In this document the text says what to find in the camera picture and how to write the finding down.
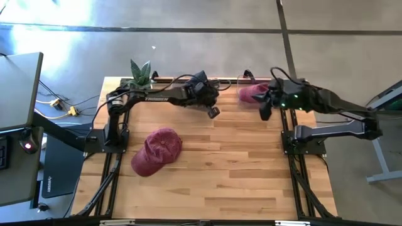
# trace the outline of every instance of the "gray floor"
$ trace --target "gray floor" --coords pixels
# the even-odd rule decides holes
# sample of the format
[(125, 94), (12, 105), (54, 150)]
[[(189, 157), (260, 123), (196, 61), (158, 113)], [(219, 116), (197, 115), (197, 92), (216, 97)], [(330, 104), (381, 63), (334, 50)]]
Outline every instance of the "gray floor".
[[(10, 0), (0, 15), (9, 23), (107, 27), (278, 29), (275, 0)], [(293, 30), (402, 30), (399, 0), (282, 0)], [(402, 36), (290, 35), (298, 77), (342, 98), (366, 104), (402, 79)], [(249, 68), (268, 77), (269, 68), (287, 68), (281, 34), (123, 33), (43, 31), (21, 26), (0, 30), (0, 51), (45, 54), (41, 79), (78, 102), (99, 94), (105, 76), (130, 76), (129, 59), (151, 60), (160, 75), (205, 70), (210, 76), (236, 77)], [(95, 106), (97, 100), (79, 108)], [(59, 114), (38, 105), (49, 116)], [(342, 119), (317, 115), (318, 121)], [(80, 116), (60, 122), (89, 122)], [(381, 123), (384, 155), (391, 170), (402, 170), (401, 121)], [(402, 180), (368, 185), (381, 172), (371, 142), (352, 137), (328, 139), (327, 161), (341, 217), (402, 224)], [(22, 203), (0, 208), (0, 222), (61, 217), (69, 196), (44, 200), (51, 210), (36, 213)]]

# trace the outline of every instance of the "wooden tabletop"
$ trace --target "wooden tabletop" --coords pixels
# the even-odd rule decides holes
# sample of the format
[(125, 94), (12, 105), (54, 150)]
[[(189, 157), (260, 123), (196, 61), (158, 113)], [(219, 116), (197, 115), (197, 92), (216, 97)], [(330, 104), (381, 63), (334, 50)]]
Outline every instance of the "wooden tabletop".
[[(100, 104), (120, 79), (104, 79)], [(206, 112), (162, 102), (142, 102), (131, 109), (129, 147), (122, 159), (113, 218), (296, 219), (279, 111), (262, 121), (258, 106), (239, 103), (236, 85), (220, 92), (216, 106), (220, 115), (214, 120)], [(315, 126), (312, 112), (296, 114), (299, 124)], [(107, 109), (101, 109), (95, 128), (103, 128), (107, 117)], [(162, 127), (178, 133), (182, 153), (177, 162), (150, 177), (140, 177), (131, 169), (130, 160), (146, 137)], [(95, 154), (84, 163), (72, 214), (83, 209), (98, 189), (104, 160), (105, 154)], [(336, 215), (323, 161), (306, 156), (306, 162), (312, 190)], [(303, 192), (301, 197), (305, 204)]]

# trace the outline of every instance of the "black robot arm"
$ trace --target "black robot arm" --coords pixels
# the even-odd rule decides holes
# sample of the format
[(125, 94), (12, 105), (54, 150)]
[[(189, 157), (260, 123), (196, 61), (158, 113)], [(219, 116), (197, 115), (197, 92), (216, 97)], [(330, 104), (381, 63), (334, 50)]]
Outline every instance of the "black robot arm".
[(341, 99), (334, 92), (308, 83), (304, 78), (284, 80), (276, 78), (268, 85), (268, 91), (253, 96), (260, 106), (261, 119), (271, 116), (271, 108), (314, 110), (323, 114), (341, 114), (354, 119), (338, 126), (311, 128), (296, 126), (293, 140), (308, 142), (316, 138), (335, 136), (355, 136), (359, 139), (373, 140), (382, 135), (376, 113), (372, 109)]
[[(117, 96), (128, 93), (127, 101), (123, 97)], [(213, 119), (219, 115), (219, 109), (214, 107), (219, 96), (218, 90), (211, 86), (208, 82), (198, 80), (196, 83), (186, 83), (182, 87), (172, 89), (122, 89), (106, 95), (109, 101), (107, 110), (109, 120), (104, 128), (104, 137), (106, 145), (118, 144), (122, 138), (119, 129), (119, 116), (129, 111), (135, 104), (139, 102), (169, 102), (177, 106), (199, 105), (208, 109), (208, 116)]]

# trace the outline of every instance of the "potted plant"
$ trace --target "potted plant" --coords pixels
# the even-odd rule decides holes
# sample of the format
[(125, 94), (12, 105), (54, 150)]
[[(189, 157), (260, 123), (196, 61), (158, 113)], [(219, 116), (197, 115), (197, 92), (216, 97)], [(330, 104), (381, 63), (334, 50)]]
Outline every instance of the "potted plant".
[(130, 60), (130, 62), (133, 79), (129, 80), (126, 85), (130, 85), (135, 89), (150, 88), (152, 84), (152, 80), (149, 78), (149, 74), (151, 73), (151, 62), (146, 62), (141, 69), (139, 69), (133, 60)]

